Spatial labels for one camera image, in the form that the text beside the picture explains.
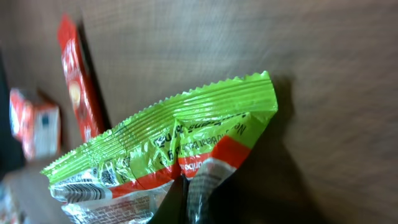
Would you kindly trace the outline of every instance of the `plastic packet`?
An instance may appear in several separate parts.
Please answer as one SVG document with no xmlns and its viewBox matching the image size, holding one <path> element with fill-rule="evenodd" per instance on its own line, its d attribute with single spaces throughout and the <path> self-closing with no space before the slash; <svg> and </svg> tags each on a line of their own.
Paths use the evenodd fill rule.
<svg viewBox="0 0 398 224">
<path fill-rule="evenodd" d="M 241 165 L 276 111 L 267 72 L 212 83 L 140 111 L 42 173 L 77 223 L 146 223 L 185 174 L 193 178 L 188 220 L 203 222 L 202 202 Z"/>
</svg>

